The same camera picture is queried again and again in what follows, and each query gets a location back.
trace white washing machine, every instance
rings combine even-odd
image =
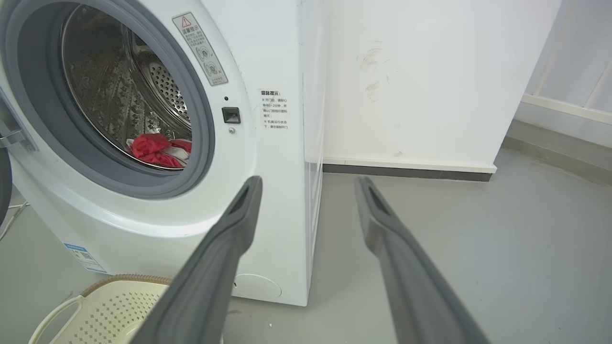
[[[259,175],[259,221],[233,294],[307,304],[325,0],[0,6],[0,143],[13,183],[86,269],[174,276]],[[165,149],[135,148],[140,137],[188,141],[191,154],[165,165]]]

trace washing machine door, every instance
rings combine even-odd
[[[0,223],[4,221],[9,210],[12,181],[9,152],[6,148],[0,148]]]
[[[22,131],[9,110],[4,92],[0,89],[0,224],[9,210],[13,190],[13,176],[7,147],[24,139]]]

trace white cable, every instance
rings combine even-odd
[[[9,228],[10,226],[13,224],[13,222],[15,221],[15,219],[17,219],[17,217],[19,216],[19,214],[21,214],[21,212],[26,209],[26,206],[29,206],[30,204],[28,202],[24,202],[23,204],[19,204],[16,206],[10,206],[9,209],[11,208],[19,208],[17,209],[17,211],[15,212],[15,215],[13,215],[13,217],[10,218],[10,220],[6,223],[6,226],[4,227],[4,231],[2,232],[2,234],[0,234],[0,241],[2,240],[2,238],[4,238],[4,236],[6,235],[6,233],[9,232]]]

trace dark baseboard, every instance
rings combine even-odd
[[[612,185],[612,149],[552,130],[512,121],[501,147],[587,181]]]
[[[365,174],[368,176],[390,176],[390,177],[425,178],[425,179],[452,179],[452,180],[458,180],[458,181],[472,181],[472,182],[488,182],[491,179],[491,173],[416,170],[413,168],[391,168],[391,167],[372,167],[372,166],[354,166],[354,165],[332,165],[328,163],[323,164],[323,172]]]

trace door hinge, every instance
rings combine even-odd
[[[4,137],[0,137],[0,148],[6,148],[21,141],[25,141],[27,143],[28,139],[26,138],[26,135],[23,134],[23,131],[15,130]]]

